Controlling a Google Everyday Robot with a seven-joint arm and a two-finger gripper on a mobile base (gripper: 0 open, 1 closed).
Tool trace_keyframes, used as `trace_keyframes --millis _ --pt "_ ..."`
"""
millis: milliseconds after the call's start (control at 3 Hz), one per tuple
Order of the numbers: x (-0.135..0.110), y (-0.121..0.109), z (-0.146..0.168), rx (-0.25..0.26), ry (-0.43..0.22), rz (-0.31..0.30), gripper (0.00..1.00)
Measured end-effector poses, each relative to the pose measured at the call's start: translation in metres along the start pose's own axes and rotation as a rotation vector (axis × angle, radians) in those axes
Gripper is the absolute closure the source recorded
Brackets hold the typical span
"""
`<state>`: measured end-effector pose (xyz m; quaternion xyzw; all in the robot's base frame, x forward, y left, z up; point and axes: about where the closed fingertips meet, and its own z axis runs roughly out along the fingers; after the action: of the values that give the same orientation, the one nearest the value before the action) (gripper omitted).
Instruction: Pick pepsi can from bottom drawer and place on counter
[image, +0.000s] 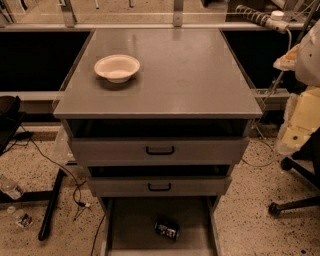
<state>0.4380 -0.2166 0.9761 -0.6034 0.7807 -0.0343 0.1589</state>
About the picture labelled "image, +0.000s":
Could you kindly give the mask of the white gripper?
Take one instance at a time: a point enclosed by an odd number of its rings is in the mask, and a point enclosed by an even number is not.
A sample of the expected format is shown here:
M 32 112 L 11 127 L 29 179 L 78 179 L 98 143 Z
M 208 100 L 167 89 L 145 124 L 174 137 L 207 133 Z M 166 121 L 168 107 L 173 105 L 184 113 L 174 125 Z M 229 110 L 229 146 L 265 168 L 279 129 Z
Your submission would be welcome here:
M 273 67 L 281 71 L 294 71 L 298 50 L 299 44 L 278 58 Z M 300 95 L 292 93 L 283 118 L 275 149 L 281 155 L 291 156 L 320 128 L 320 88 L 308 87 Z

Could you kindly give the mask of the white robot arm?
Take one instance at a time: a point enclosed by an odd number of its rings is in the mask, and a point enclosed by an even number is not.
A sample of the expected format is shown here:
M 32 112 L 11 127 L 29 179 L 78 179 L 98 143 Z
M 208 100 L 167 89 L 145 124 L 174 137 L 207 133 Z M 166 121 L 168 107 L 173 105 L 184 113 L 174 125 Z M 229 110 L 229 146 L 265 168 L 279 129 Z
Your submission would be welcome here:
M 296 80 L 307 86 L 300 95 L 290 95 L 277 136 L 276 151 L 290 156 L 320 128 L 320 21 L 273 66 L 294 71 Z

